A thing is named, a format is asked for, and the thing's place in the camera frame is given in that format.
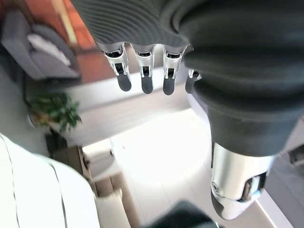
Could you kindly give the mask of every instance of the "cushion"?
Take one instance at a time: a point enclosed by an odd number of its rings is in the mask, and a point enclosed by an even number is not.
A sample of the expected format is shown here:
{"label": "cushion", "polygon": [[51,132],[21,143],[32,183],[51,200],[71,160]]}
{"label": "cushion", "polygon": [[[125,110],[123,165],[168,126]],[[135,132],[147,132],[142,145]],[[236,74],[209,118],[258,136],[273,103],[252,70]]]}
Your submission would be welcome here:
{"label": "cushion", "polygon": [[46,39],[42,38],[40,35],[34,34],[34,33],[29,34],[27,36],[27,38],[35,50],[44,51],[44,52],[54,56],[55,58],[60,60],[66,66],[71,65],[70,60],[51,41],[46,40]]}
{"label": "cushion", "polygon": [[131,228],[122,202],[122,191],[95,199],[101,228]]}

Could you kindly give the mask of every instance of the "dark fabric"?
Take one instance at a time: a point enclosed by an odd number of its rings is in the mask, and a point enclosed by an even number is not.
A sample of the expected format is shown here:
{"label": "dark fabric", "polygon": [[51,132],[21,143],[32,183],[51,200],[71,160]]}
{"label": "dark fabric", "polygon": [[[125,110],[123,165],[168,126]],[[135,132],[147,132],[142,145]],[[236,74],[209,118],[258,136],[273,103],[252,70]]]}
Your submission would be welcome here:
{"label": "dark fabric", "polygon": [[6,14],[3,23],[1,43],[31,78],[45,79],[46,76],[29,56],[32,46],[27,35],[30,33],[30,26],[22,12],[10,11]]}
{"label": "dark fabric", "polygon": [[62,51],[65,56],[71,62],[71,68],[75,71],[79,70],[78,62],[71,48],[66,44],[66,42],[60,37],[60,35],[54,31],[52,28],[45,25],[32,25],[31,26],[33,33],[36,33],[42,36],[44,39],[51,41],[56,47]]}
{"label": "dark fabric", "polygon": [[78,78],[80,73],[64,65],[60,60],[43,51],[32,51],[30,57],[44,75],[49,78]]}
{"label": "dark fabric", "polygon": [[168,214],[142,228],[217,228],[217,225],[193,204],[181,201]]}

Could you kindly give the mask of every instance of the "metal joint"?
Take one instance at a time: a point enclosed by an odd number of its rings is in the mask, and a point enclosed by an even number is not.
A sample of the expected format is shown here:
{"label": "metal joint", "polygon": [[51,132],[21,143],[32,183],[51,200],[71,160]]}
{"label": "metal joint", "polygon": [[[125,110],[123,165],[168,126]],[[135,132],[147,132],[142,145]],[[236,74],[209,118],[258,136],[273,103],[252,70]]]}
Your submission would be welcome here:
{"label": "metal joint", "polygon": [[104,52],[104,56],[108,59],[110,66],[112,67],[115,74],[128,75],[129,67],[128,67],[128,59],[125,52],[124,45],[121,45],[119,49],[112,52]]}

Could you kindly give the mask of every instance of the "plant pot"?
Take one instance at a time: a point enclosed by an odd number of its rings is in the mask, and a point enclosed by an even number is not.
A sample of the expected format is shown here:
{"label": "plant pot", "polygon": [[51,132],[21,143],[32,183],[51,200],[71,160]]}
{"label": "plant pot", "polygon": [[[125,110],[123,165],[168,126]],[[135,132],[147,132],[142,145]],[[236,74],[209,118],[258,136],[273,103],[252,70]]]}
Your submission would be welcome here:
{"label": "plant pot", "polygon": [[27,120],[28,123],[31,127],[38,127],[38,118],[33,114],[33,113],[29,113],[27,114]]}

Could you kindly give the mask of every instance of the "wooden furniture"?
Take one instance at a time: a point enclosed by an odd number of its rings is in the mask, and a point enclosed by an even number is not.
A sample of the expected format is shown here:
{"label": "wooden furniture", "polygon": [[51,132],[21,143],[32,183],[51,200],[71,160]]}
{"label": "wooden furniture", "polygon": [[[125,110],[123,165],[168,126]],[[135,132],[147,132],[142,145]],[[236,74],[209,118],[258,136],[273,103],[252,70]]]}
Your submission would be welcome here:
{"label": "wooden furniture", "polygon": [[139,218],[133,199],[122,172],[107,176],[99,181],[90,182],[91,188],[97,197],[106,197],[116,190],[121,189],[123,193],[123,208],[127,215],[131,228],[140,226]]}
{"label": "wooden furniture", "polygon": [[53,159],[72,167],[88,181],[92,179],[91,172],[87,166],[88,161],[82,151],[82,147],[73,146],[55,151]]}

